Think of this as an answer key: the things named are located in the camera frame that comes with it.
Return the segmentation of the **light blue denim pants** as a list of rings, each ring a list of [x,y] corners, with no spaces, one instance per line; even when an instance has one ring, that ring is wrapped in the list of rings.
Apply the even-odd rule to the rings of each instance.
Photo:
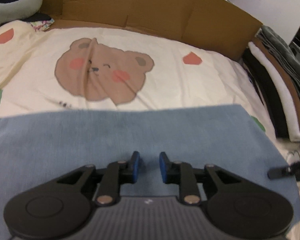
[[[15,195],[87,164],[104,168],[141,157],[138,181],[123,194],[172,195],[159,171],[159,154],[195,168],[215,164],[285,196],[300,221],[300,196],[294,178],[269,180],[272,167],[286,161],[262,126],[240,105],[166,111],[44,112],[0,118],[0,239],[10,233],[6,203]]]

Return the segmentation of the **folded brown white clothes stack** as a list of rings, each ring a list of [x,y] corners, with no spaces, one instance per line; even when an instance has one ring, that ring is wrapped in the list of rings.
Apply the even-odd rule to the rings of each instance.
[[[300,99],[290,76],[258,38],[248,43],[242,60],[260,88],[276,137],[300,142]]]

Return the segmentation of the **folded camouflage cloth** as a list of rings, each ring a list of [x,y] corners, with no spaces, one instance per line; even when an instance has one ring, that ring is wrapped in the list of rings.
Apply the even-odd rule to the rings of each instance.
[[[300,62],[294,56],[289,46],[273,29],[266,25],[261,27],[257,37],[290,76],[300,98]]]

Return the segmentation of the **cream bear print bedsheet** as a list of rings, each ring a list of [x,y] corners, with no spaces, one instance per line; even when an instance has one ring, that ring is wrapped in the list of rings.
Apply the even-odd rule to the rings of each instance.
[[[237,62],[214,51],[122,29],[0,27],[0,118],[44,112],[166,111],[240,105],[284,157],[266,104]],[[300,183],[297,183],[300,196]],[[290,239],[300,239],[300,221]]]

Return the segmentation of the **brown cardboard barrier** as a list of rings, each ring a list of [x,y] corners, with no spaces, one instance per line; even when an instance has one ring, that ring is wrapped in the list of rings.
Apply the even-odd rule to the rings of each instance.
[[[56,27],[114,27],[176,40],[237,60],[261,22],[225,0],[43,0]]]

